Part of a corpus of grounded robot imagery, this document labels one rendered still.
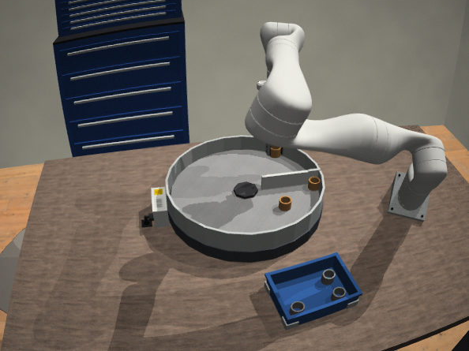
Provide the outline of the blue crate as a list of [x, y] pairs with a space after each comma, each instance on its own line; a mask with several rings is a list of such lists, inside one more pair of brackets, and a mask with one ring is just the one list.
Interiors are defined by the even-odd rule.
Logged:
[[[324, 285], [321, 277], [328, 269], [334, 270], [336, 276], [331, 285]], [[354, 307], [358, 304], [358, 297], [362, 295], [338, 252], [265, 273], [265, 277], [265, 289], [280, 314], [285, 330]], [[343, 287], [346, 294], [332, 302], [332, 291], [336, 287]], [[305, 309], [304, 312], [291, 316], [291, 304], [295, 301], [304, 303]]]

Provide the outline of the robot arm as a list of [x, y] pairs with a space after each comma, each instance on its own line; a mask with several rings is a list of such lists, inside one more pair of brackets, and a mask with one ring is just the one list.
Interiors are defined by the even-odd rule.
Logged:
[[418, 209], [447, 176], [441, 140], [366, 114], [307, 120], [312, 99], [298, 61], [304, 31], [296, 24], [267, 22], [260, 35], [267, 80], [247, 112], [249, 133], [272, 146], [320, 151], [371, 164], [382, 164], [407, 150], [413, 163], [398, 191], [398, 201], [408, 211]]

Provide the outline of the bronze bushing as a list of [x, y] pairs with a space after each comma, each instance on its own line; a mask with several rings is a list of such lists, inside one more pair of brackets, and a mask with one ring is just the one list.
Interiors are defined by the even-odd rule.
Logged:
[[289, 196], [281, 196], [279, 201], [279, 209], [281, 211], [289, 211], [291, 209], [292, 199]]
[[320, 186], [320, 179], [318, 177], [310, 177], [308, 189], [311, 191], [317, 191]]
[[281, 155], [281, 147], [271, 146], [271, 155], [272, 158], [279, 158]]

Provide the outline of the grey metal ring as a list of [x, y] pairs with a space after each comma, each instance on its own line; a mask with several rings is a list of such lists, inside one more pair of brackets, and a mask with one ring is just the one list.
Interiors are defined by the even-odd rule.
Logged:
[[[336, 296], [336, 294], [339, 294], [339, 295], [342, 295], [342, 296]], [[332, 291], [331, 300], [332, 301], [339, 300], [340, 298], [343, 298], [345, 296], [345, 294], [346, 294], [346, 290], [343, 287], [336, 287]]]
[[[321, 282], [324, 285], [331, 285], [334, 281], [335, 276], [336, 276], [336, 273], [334, 270], [331, 270], [331, 269], [325, 270], [322, 274]], [[326, 277], [330, 277], [330, 278], [326, 278]]]
[[[295, 311], [294, 308], [299, 308], [301, 309], [300, 311]], [[291, 309], [290, 309], [290, 315], [294, 315], [300, 312], [304, 312], [305, 305], [301, 301], [295, 301], [294, 303], [291, 304]]]

